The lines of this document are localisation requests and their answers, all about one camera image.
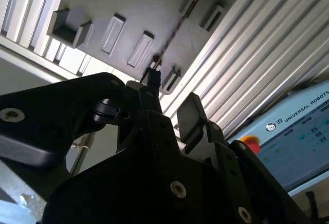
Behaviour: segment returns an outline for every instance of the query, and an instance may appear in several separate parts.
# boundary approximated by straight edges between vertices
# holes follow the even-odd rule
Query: rectangular slot
[[[140,62],[145,59],[145,56],[147,55],[152,43],[153,35],[145,31],[142,37],[140,38],[137,46],[135,47],[132,56],[128,60],[128,64],[136,68],[140,64]]]
[[[183,17],[188,18],[191,15],[191,13],[192,13],[194,7],[196,6],[196,4],[198,3],[198,1],[199,0],[188,0],[183,11],[181,12]]]
[[[120,15],[115,14],[111,21],[109,22],[109,25],[107,27],[105,36],[106,38],[103,40],[103,47],[102,50],[107,53],[109,56],[111,55],[115,44],[117,43],[119,36],[121,34],[121,31],[123,29],[123,25],[125,22],[125,18],[121,17]]]
[[[164,92],[170,93],[173,90],[179,80],[181,79],[180,70],[176,70],[175,67],[172,67],[172,70],[168,74],[166,80],[163,82],[162,90]]]
[[[215,27],[215,25],[217,27],[220,23],[219,18],[224,12],[225,12],[224,8],[217,5],[214,8],[213,12],[210,14],[208,20],[206,21],[204,25],[204,29],[210,32]]]

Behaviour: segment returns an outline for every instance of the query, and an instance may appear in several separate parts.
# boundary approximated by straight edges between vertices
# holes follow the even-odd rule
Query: red emergency stop button
[[[254,135],[245,135],[240,138],[240,140],[244,142],[256,155],[261,151],[258,137]]]

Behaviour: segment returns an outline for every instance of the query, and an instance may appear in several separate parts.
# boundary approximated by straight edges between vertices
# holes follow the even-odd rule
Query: bolt head
[[[25,115],[17,108],[8,107],[0,111],[0,119],[5,122],[18,123],[25,119]]]
[[[252,223],[252,218],[250,213],[244,208],[244,207],[238,207],[237,212],[239,213],[241,219],[247,223],[251,224]]]
[[[243,144],[243,143],[239,143],[239,146],[241,149],[245,150],[246,149],[246,146]]]
[[[186,197],[186,189],[185,186],[180,183],[179,181],[173,181],[170,184],[171,192],[178,198],[185,198]]]

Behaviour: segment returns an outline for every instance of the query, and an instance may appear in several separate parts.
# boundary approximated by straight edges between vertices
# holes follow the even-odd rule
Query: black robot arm
[[[1,96],[0,110],[0,156],[27,172],[53,171],[74,139],[119,127],[116,155],[43,197],[43,224],[309,223],[244,143],[225,141],[193,93],[177,111],[182,152],[157,87],[109,73]]]

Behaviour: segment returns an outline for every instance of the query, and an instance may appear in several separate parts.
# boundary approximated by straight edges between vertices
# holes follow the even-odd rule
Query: silver screw
[[[150,91],[146,91],[146,93],[149,95],[149,96],[153,96],[153,93],[152,92],[150,92]]]
[[[116,80],[111,80],[111,83],[113,83],[113,84],[115,84],[115,85],[120,85],[120,83],[118,82],[118,81],[116,81]]]
[[[186,197],[186,189],[185,186],[180,183],[179,181],[173,181],[170,184],[171,192],[178,198],[185,198]]]
[[[241,219],[245,221],[245,223],[247,224],[252,223],[251,215],[244,207],[238,207],[237,212],[239,213]]]
[[[239,146],[241,149],[245,150],[246,149],[246,146],[243,144],[243,143],[239,143]]]
[[[25,115],[21,110],[9,107],[0,111],[0,119],[5,122],[18,123],[25,119]]]
[[[219,130],[220,129],[220,127],[218,125],[216,125],[216,124],[212,124],[212,126],[214,127],[215,130]]]

